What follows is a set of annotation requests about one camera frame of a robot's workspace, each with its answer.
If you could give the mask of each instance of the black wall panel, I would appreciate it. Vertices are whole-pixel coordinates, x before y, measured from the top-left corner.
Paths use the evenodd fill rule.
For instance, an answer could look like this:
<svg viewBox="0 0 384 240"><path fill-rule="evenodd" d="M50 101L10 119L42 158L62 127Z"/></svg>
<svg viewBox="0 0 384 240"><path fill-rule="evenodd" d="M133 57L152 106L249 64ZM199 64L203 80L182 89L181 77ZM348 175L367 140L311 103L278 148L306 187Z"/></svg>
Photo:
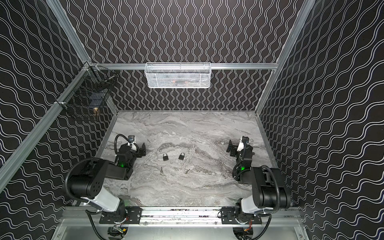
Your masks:
<svg viewBox="0 0 384 240"><path fill-rule="evenodd" d="M93 62L276 62L303 0L61 0Z"/></svg>
<svg viewBox="0 0 384 240"><path fill-rule="evenodd" d="M44 0L0 1L0 166L82 63Z"/></svg>
<svg viewBox="0 0 384 240"><path fill-rule="evenodd" d="M95 156L112 114L77 122L63 111L0 193L0 240L49 240L66 205L62 184L73 164Z"/></svg>
<svg viewBox="0 0 384 240"><path fill-rule="evenodd" d="M316 1L260 115L310 238L384 237L384 1Z"/></svg>
<svg viewBox="0 0 384 240"><path fill-rule="evenodd" d="M120 71L112 92L121 110L255 110L271 70L213 70L210 88L149 88L144 71Z"/></svg>

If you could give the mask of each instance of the orange wire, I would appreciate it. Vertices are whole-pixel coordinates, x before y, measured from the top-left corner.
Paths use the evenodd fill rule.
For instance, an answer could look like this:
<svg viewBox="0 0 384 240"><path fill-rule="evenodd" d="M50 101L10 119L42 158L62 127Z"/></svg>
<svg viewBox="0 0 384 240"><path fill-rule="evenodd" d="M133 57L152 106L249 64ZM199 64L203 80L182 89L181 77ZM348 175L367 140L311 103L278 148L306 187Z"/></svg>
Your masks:
<svg viewBox="0 0 384 240"><path fill-rule="evenodd" d="M246 232L246 231L250 230L251 227L252 227L252 220L249 220L249 228L245 229L244 231Z"/></svg>

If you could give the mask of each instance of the aluminum frame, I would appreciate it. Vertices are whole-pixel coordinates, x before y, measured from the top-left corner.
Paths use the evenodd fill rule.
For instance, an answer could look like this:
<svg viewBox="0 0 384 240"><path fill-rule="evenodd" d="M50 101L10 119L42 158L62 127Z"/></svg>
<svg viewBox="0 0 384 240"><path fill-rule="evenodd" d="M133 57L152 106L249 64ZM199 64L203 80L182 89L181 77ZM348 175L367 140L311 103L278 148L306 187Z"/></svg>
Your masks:
<svg viewBox="0 0 384 240"><path fill-rule="evenodd" d="M91 223L84 210L95 208L66 207L60 219L60 227L89 227ZM142 207L139 224L123 224L124 227L247 227L247 224L222 224L218 214L221 207ZM96 226L112 227L112 224L99 224L100 215L92 215ZM262 217L264 227L268 217ZM301 215L297 208L279 210L272 214L271 227L301 227Z"/></svg>
<svg viewBox="0 0 384 240"><path fill-rule="evenodd" d="M52 240L62 240L67 227L62 224L56 227L55 232L52 235Z"/></svg>
<svg viewBox="0 0 384 240"><path fill-rule="evenodd" d="M309 13L311 12L313 5L316 0L305 0L303 2L303 5L300 8L300 12L298 13L295 23L292 26L292 30L284 44L284 48L280 53L280 56L278 58L278 67L273 72L273 74L270 76L264 91L262 93L262 96L257 104L256 107L256 113L260 114L268 97L269 94L272 92L273 86L275 85L277 78L279 77L281 71L283 70L283 67L285 65L285 62L288 60L288 57L292 51L293 46L295 45L297 38L299 37L299 34L301 30L304 27L305 21L307 20L307 17Z"/></svg>
<svg viewBox="0 0 384 240"><path fill-rule="evenodd" d="M309 240L304 227L295 227L295 232L298 240Z"/></svg>
<svg viewBox="0 0 384 240"><path fill-rule="evenodd" d="M72 44L74 50L77 53L79 59L84 63L91 62L91 58L88 55L87 51L84 48L84 45L80 41L79 36L77 35L74 27L72 26L71 21L69 20L63 6L59 0L46 0L48 6L51 8L53 14L57 18L60 26L62 27L64 33L67 35L68 40Z"/></svg>
<svg viewBox="0 0 384 240"><path fill-rule="evenodd" d="M265 149L266 149L266 152L268 153L268 157L269 157L269 160L271 161L272 167L279 168L277 166L277 162L276 162L275 156L273 154L271 145L269 144L268 137L266 136L264 126L263 126L263 123L260 119L260 116L257 113L255 113L255 117L256 117L257 126L259 127L260 134L262 135Z"/></svg>
<svg viewBox="0 0 384 240"><path fill-rule="evenodd" d="M145 63L90 63L110 70L144 70ZM212 70L277 69L277 63L211 63Z"/></svg>
<svg viewBox="0 0 384 240"><path fill-rule="evenodd" d="M72 82L66 87L63 93L57 98L57 102L64 102L68 94L76 87L82 76L88 72L89 65L85 64ZM57 103L53 103L44 116L38 121L32 131L16 148L5 164L0 168L0 192L7 186L13 175L17 172L25 159L29 156L46 131L51 127L63 108Z"/></svg>
<svg viewBox="0 0 384 240"><path fill-rule="evenodd" d="M116 123L117 118L118 118L117 114L114 114L114 116L112 117L111 122L109 123L108 129L107 129L107 131L105 132L105 135L104 135L104 137L103 137L103 140L101 141L100 147L99 147L99 149L98 149L97 152L96 152L95 157L101 157L101 154L103 153L104 148L105 148L105 146L106 146L107 143L108 143L108 138L109 138L109 136L110 136L111 133L112 133L113 127L115 126L115 123Z"/></svg>
<svg viewBox="0 0 384 240"><path fill-rule="evenodd" d="M113 102L111 96L108 97L106 103L107 103L107 106L109 107L109 109L111 110L112 114L116 115L119 110L116 107L115 103Z"/></svg>

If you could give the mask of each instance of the metal base plate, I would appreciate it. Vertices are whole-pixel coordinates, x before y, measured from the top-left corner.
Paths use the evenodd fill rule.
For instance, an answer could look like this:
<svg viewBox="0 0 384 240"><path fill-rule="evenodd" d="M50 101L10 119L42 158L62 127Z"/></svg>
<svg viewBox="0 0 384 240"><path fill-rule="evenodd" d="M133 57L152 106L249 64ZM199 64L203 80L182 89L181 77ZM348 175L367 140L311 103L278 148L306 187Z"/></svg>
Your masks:
<svg viewBox="0 0 384 240"><path fill-rule="evenodd" d="M128 220L124 224L139 224L141 219L142 209L140 207L125 207L128 215ZM100 224L111 224L111 220L107 215L100 217Z"/></svg>
<svg viewBox="0 0 384 240"><path fill-rule="evenodd" d="M139 224L141 219L142 209L140 207L125 207L128 214L126 224Z"/></svg>
<svg viewBox="0 0 384 240"><path fill-rule="evenodd" d="M236 215L235 215L235 208L234 207L223 207L220 210L221 214L221 223L222 224L243 224L240 221L241 220L236 220ZM252 224L261 224L262 219L258 216L253 216L250 215L249 217L252 217Z"/></svg>

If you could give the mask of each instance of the black cable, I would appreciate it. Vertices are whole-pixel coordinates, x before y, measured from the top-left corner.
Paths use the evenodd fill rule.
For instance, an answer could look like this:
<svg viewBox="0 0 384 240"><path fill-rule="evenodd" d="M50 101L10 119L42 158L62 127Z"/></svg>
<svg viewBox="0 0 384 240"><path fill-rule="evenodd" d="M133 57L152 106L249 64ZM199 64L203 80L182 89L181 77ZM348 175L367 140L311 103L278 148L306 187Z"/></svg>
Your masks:
<svg viewBox="0 0 384 240"><path fill-rule="evenodd" d="M121 227L126 221L128 221L128 217L125 217L125 221L122 222L122 223L120 224L120 227Z"/></svg>
<svg viewBox="0 0 384 240"><path fill-rule="evenodd" d="M238 163L236 163L236 165L234 166L234 168L232 169L232 177L235 178L235 171L236 169L240 166L240 163L241 161L239 161Z"/></svg>
<svg viewBox="0 0 384 240"><path fill-rule="evenodd" d="M280 190L279 190L279 185L277 184L277 180L276 180L276 177L275 175L273 174L273 171L272 169L270 169L268 166L266 165L262 165L261 168L264 168L266 169L269 174L271 175L271 178L272 178L272 181L273 181L273 184L275 185L275 190L276 190L276 205L275 207L273 208L273 210L265 210L265 212L270 212L270 213L275 213L279 210L280 208Z"/></svg>
<svg viewBox="0 0 384 240"><path fill-rule="evenodd" d="M123 137L127 142L132 143L126 136L124 136L122 134L116 135L115 141L114 141L114 144L113 144L113 147L115 148L115 154L118 153L118 149L117 149L116 143L117 143L119 137Z"/></svg>
<svg viewBox="0 0 384 240"><path fill-rule="evenodd" d="M250 169L244 169L244 170L241 170L233 179L235 179L237 181L237 178L242 175L244 172L248 172L248 171L251 171Z"/></svg>
<svg viewBox="0 0 384 240"><path fill-rule="evenodd" d="M64 190L65 192L67 193L67 195L72 198L73 200L77 200L77 201L80 201L80 202L88 202L87 200L85 199L82 199L80 197L76 197L75 195L72 194L72 192L70 191L70 188L68 186L68 180L69 178L71 177L72 175L72 172L74 171L74 169L81 163L84 163L84 162L88 162L88 161L92 161L92 160L102 160L101 158L97 158L97 157L90 157L90 158L86 158L86 159L83 159L77 163L75 163L75 165L73 165L73 167L69 170L69 172L67 173L67 175L65 176L65 179L64 179L64 184L63 184L63 187L64 187Z"/></svg>
<svg viewBox="0 0 384 240"><path fill-rule="evenodd" d="M247 236L245 236L245 232L244 230L241 230L241 231L234 231L233 232L235 237L238 239L238 240L246 240L247 239Z"/></svg>
<svg viewBox="0 0 384 240"><path fill-rule="evenodd" d="M136 143L134 143L133 145L136 146L136 153L139 153L139 146Z"/></svg>
<svg viewBox="0 0 384 240"><path fill-rule="evenodd" d="M90 212L88 210L85 210L85 213L87 214L88 218L89 218L89 221L91 222L91 226L93 228L93 231L96 233L96 236L100 239L100 240L106 240L105 238L103 238L99 232L96 230L96 227L95 227L95 224L93 223L93 219L91 217L91 215L96 215L96 214L99 214L101 212Z"/></svg>
<svg viewBox="0 0 384 240"><path fill-rule="evenodd" d="M259 217L266 217L266 216L268 216L268 221L266 222L266 225L265 225L263 231L261 231L261 233L260 233L257 237L252 238L252 239L250 239L250 240L257 240L257 239L261 238L261 237L263 236L263 234L265 233L265 231L267 230L269 224L271 223L272 214L260 214L260 215L258 215L258 216L259 216Z"/></svg>

